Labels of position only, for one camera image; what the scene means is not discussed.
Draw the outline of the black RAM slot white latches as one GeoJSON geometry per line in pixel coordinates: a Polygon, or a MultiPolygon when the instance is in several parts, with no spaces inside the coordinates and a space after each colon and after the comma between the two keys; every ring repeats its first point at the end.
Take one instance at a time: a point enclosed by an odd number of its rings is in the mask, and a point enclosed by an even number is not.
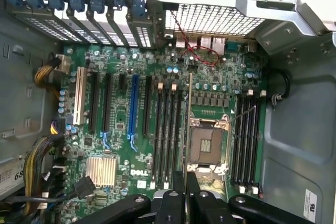
{"type": "Polygon", "coordinates": [[[176,84],[171,86],[171,96],[170,96],[170,110],[169,110],[169,124],[167,133],[167,148],[166,148],[166,162],[165,162],[165,179],[163,188],[169,188],[169,174],[170,174],[170,156],[171,156],[171,145],[172,145],[172,134],[173,134],[173,124],[174,124],[174,108],[175,108],[175,92],[177,89],[176,84]]]}
{"type": "MultiPolygon", "coordinates": [[[[244,111],[249,110],[252,106],[250,106],[249,97],[244,97],[244,111]]],[[[241,124],[240,124],[240,146],[239,146],[239,169],[238,169],[238,175],[237,175],[237,181],[239,182],[239,192],[244,193],[246,191],[246,183],[244,182],[245,177],[245,163],[246,163],[246,148],[247,148],[247,141],[246,141],[246,130],[247,130],[247,124],[248,124],[248,116],[249,114],[245,114],[241,117],[241,124]]]]}
{"type": "Polygon", "coordinates": [[[262,90],[259,96],[256,98],[256,108],[255,108],[255,118],[254,118],[254,132],[253,132],[253,151],[251,159],[251,172],[249,182],[251,185],[251,191],[253,195],[258,195],[258,180],[256,179],[256,167],[257,167],[257,155],[258,155],[258,144],[259,144],[259,125],[260,125],[260,112],[261,105],[264,101],[264,90],[262,90]]]}
{"type": "Polygon", "coordinates": [[[158,170],[158,157],[159,157],[159,138],[160,138],[160,126],[161,126],[161,106],[162,106],[162,93],[164,84],[163,82],[159,82],[157,85],[157,106],[156,106],[156,114],[155,114],[155,132],[153,139],[153,158],[152,158],[152,178],[150,182],[150,189],[155,189],[156,185],[156,177],[158,170]]]}

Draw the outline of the metal socket cover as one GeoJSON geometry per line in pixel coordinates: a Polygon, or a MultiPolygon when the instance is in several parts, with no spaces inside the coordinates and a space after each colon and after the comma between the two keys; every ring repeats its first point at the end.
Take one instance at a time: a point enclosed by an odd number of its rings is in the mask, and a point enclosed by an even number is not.
{"type": "Polygon", "coordinates": [[[227,166],[211,165],[209,167],[198,167],[195,170],[196,178],[201,189],[214,191],[220,194],[225,201],[228,200],[226,188],[227,166]]]}

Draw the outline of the CPU socket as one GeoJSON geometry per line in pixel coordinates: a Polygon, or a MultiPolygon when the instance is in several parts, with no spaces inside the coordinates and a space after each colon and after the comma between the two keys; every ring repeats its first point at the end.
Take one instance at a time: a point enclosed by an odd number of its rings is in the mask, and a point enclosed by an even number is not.
{"type": "Polygon", "coordinates": [[[231,125],[229,116],[221,119],[196,118],[191,116],[189,172],[224,175],[228,171],[231,125]]]}

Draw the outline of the silver finned heat sink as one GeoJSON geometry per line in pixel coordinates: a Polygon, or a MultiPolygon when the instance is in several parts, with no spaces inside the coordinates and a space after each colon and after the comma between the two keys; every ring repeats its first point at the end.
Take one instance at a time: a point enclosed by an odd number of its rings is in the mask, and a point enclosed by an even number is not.
{"type": "Polygon", "coordinates": [[[88,157],[86,176],[96,187],[114,187],[117,172],[117,159],[112,157],[88,157]]]}

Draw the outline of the green motherboard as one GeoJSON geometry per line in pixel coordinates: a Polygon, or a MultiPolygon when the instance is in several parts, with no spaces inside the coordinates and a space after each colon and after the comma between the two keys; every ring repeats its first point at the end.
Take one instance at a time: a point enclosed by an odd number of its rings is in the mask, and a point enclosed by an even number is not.
{"type": "MultiPolygon", "coordinates": [[[[163,166],[162,184],[158,183],[158,169],[155,189],[150,189],[152,178],[153,139],[155,132],[155,114],[158,97],[158,83],[163,82],[169,89],[169,110],[172,84],[177,85],[175,92],[174,124],[177,103],[177,93],[183,91],[180,118],[179,146],[176,171],[183,171],[183,138],[185,92],[188,75],[192,73],[192,96],[190,117],[206,119],[221,119],[224,114],[229,119],[236,117],[237,97],[257,98],[264,90],[264,101],[261,105],[259,144],[257,155],[256,179],[258,180],[258,195],[253,195],[251,185],[246,185],[244,193],[239,192],[239,182],[231,183],[232,156],[234,147],[235,121],[231,122],[229,162],[226,174],[228,199],[237,194],[245,194],[254,198],[263,196],[260,182],[261,154],[263,129],[265,126],[266,82],[261,78],[261,69],[265,58],[259,53],[243,51],[241,44],[230,42],[225,52],[211,53],[206,50],[189,51],[183,48],[167,47],[158,51],[144,51],[138,48],[113,48],[97,45],[69,45],[64,48],[63,58],[70,65],[70,70],[61,77],[61,89],[58,105],[59,119],[55,126],[66,134],[65,144],[60,148],[55,160],[66,165],[63,177],[56,181],[64,192],[69,192],[80,178],[86,177],[86,160],[88,157],[112,157],[117,159],[117,172],[114,187],[96,187],[93,194],[85,199],[70,199],[62,204],[51,204],[53,212],[52,224],[75,224],[106,206],[109,206],[126,196],[143,194],[153,198],[163,188],[165,179],[165,164],[163,166]],[[84,123],[73,125],[73,109],[75,102],[77,68],[87,68],[87,87],[85,95],[84,123]],[[91,75],[98,72],[100,76],[99,104],[97,123],[94,135],[89,133],[89,114],[91,100],[91,75]],[[111,96],[110,126],[108,132],[102,131],[104,87],[107,73],[113,74],[111,96]],[[127,90],[118,89],[119,74],[127,75],[127,90]],[[139,94],[136,117],[136,129],[133,141],[128,140],[128,125],[130,116],[130,96],[132,76],[139,75],[139,94]],[[148,135],[142,134],[145,80],[152,76],[152,92],[150,104],[150,120],[148,135]]],[[[163,112],[163,93],[161,117],[163,112]]],[[[167,139],[169,110],[166,123],[167,139]]],[[[175,126],[173,124],[169,188],[172,189],[171,166],[175,126]]],[[[166,162],[167,140],[165,141],[166,162]]]]}

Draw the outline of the thin metal locking lever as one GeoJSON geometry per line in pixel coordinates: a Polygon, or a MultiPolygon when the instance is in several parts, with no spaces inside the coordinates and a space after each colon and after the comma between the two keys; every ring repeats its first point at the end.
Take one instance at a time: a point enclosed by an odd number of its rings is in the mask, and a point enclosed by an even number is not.
{"type": "Polygon", "coordinates": [[[234,121],[236,121],[237,119],[239,119],[239,118],[241,118],[243,115],[245,115],[245,114],[248,114],[249,112],[251,112],[251,111],[253,111],[253,110],[255,110],[256,109],[256,105],[253,105],[249,110],[247,110],[247,111],[244,111],[243,113],[241,113],[241,114],[239,114],[239,115],[237,115],[236,117],[234,117],[234,118],[232,118],[232,119],[230,119],[229,121],[227,121],[228,123],[231,123],[231,122],[234,122],[234,121]]]}

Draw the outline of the long black expansion slot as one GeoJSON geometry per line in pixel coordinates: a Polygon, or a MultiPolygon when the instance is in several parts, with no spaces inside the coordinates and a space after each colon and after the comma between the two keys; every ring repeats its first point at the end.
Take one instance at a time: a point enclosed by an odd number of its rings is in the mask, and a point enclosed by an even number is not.
{"type": "Polygon", "coordinates": [[[142,134],[148,135],[149,120],[150,120],[150,104],[152,92],[152,76],[147,76],[145,80],[145,97],[144,97],[144,112],[143,112],[143,125],[142,134]]]}
{"type": "Polygon", "coordinates": [[[89,114],[89,133],[94,135],[97,123],[97,113],[99,104],[99,85],[100,76],[98,72],[93,72],[91,75],[91,100],[89,114]]]}
{"type": "Polygon", "coordinates": [[[113,74],[107,73],[105,78],[104,87],[104,101],[103,101],[103,120],[102,120],[102,131],[108,132],[110,126],[110,112],[111,112],[111,96],[113,87],[113,74]]]}

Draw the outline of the blue expansion slot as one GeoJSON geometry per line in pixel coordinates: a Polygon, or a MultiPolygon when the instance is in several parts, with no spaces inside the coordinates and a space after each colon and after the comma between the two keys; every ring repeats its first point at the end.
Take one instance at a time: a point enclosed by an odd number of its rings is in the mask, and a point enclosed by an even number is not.
{"type": "Polygon", "coordinates": [[[139,94],[139,75],[135,74],[132,76],[132,87],[130,96],[130,116],[128,125],[128,140],[133,141],[136,129],[136,114],[138,107],[138,94],[139,94]]]}

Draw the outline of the grey metal PC case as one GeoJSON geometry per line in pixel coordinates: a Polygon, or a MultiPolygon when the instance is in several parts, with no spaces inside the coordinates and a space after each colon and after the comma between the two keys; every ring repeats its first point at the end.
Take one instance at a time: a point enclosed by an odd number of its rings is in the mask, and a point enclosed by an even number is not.
{"type": "Polygon", "coordinates": [[[56,128],[69,45],[225,52],[265,58],[259,199],[314,224],[336,224],[336,0],[105,0],[98,14],[0,0],[0,162],[24,159],[23,187],[0,200],[0,224],[52,224],[66,134],[56,128]]]}

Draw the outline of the short black expansion slot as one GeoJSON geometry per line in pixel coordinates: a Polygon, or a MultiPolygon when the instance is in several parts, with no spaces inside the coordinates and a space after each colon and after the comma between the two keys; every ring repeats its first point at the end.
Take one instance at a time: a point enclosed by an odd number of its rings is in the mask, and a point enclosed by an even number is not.
{"type": "Polygon", "coordinates": [[[124,73],[119,74],[118,89],[122,92],[127,90],[127,75],[124,73]]]}

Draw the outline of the white expansion slot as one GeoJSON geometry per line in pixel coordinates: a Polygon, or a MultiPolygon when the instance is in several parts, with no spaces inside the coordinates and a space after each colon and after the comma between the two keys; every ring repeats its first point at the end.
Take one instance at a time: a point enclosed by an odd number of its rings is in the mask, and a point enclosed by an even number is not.
{"type": "Polygon", "coordinates": [[[84,123],[83,114],[85,111],[86,87],[87,87],[87,68],[78,67],[76,77],[73,125],[82,125],[84,123]]]}

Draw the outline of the grey power supply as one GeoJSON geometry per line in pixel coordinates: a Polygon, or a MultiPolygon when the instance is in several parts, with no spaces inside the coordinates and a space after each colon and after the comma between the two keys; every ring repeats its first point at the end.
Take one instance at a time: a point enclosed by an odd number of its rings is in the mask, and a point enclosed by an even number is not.
{"type": "Polygon", "coordinates": [[[0,162],[0,200],[23,187],[24,162],[22,157],[0,162]]]}

